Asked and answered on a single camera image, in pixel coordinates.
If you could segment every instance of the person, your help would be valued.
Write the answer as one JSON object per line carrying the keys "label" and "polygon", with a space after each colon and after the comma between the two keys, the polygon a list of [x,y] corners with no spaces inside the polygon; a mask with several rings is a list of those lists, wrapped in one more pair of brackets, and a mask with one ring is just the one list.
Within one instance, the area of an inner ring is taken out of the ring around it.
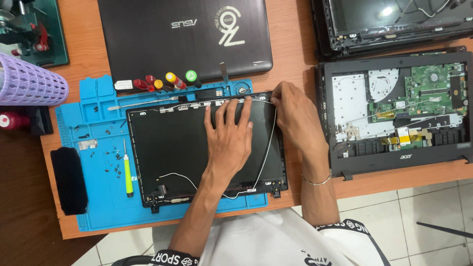
{"label": "person", "polygon": [[362,223],[339,221],[328,145],[312,101],[283,81],[271,102],[284,137],[302,154],[302,217],[287,208],[214,219],[222,194],[251,153],[253,123],[248,121],[250,97],[238,124],[234,123],[238,100],[220,106],[215,128],[207,106],[208,165],[168,249],[159,251],[150,265],[389,265]]}

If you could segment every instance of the bracelet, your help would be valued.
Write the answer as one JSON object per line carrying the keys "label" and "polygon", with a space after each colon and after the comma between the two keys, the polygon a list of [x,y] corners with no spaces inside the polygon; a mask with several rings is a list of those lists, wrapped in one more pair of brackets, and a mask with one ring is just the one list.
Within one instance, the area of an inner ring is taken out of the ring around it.
{"label": "bracelet", "polygon": [[304,181],[306,181],[307,183],[309,183],[309,184],[311,184],[311,185],[314,185],[314,186],[323,185],[323,184],[327,183],[327,181],[329,181],[329,180],[332,178],[332,175],[328,175],[327,179],[326,179],[324,182],[322,182],[322,183],[315,183],[315,184],[314,184],[314,183],[312,183],[312,182],[307,181],[307,179],[304,178],[304,176],[302,175],[302,173],[301,173],[300,175],[302,176],[302,180],[304,180]]}

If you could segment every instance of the shirt sleeve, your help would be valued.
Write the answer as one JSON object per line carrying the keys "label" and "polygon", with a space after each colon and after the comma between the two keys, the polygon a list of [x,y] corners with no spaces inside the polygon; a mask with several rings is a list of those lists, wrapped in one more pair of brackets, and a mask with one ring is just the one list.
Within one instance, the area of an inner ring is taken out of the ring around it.
{"label": "shirt sleeve", "polygon": [[200,258],[192,257],[191,255],[175,250],[164,249],[160,250],[151,259],[151,263],[148,266],[197,266]]}
{"label": "shirt sleeve", "polygon": [[373,239],[364,224],[352,219],[325,226],[315,226],[326,239],[331,241],[345,257],[363,265],[385,265],[389,261]]}

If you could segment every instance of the green circuit board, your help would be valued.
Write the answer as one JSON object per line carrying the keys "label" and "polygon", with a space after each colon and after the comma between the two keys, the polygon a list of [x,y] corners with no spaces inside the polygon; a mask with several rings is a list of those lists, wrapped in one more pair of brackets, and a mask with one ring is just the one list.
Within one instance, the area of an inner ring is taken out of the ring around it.
{"label": "green circuit board", "polygon": [[372,122],[421,114],[457,111],[465,114],[465,78],[465,65],[462,63],[412,67],[411,76],[404,79],[405,97],[392,99],[389,104],[369,103],[368,109],[371,115],[375,115],[371,117]]}

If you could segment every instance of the yellow screwdriver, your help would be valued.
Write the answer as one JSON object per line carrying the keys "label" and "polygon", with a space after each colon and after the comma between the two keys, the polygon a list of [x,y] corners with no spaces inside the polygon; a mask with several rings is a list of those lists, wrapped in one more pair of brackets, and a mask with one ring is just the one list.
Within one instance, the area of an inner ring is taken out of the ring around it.
{"label": "yellow screwdriver", "polygon": [[125,163],[126,196],[131,198],[133,197],[133,184],[131,183],[130,160],[128,159],[128,155],[126,154],[125,138],[123,138],[123,146],[125,147],[125,155],[123,155],[123,162]]}

